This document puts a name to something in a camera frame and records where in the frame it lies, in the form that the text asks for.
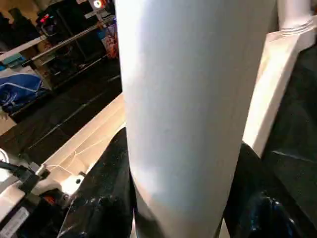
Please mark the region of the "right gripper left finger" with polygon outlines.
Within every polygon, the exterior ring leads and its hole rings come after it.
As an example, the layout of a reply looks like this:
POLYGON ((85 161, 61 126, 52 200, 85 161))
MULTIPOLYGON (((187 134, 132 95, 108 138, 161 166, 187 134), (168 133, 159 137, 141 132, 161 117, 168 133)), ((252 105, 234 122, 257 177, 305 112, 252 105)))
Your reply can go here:
POLYGON ((58 237, 130 237, 134 195, 123 128, 112 138, 74 194, 58 237))

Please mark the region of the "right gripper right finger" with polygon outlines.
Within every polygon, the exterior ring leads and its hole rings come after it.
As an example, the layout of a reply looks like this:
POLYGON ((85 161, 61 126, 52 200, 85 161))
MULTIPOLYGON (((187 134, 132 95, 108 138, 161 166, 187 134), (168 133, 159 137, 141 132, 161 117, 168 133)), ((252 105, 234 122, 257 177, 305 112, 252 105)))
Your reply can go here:
POLYGON ((285 186, 242 143, 223 214, 232 238, 315 238, 317 228, 285 186))

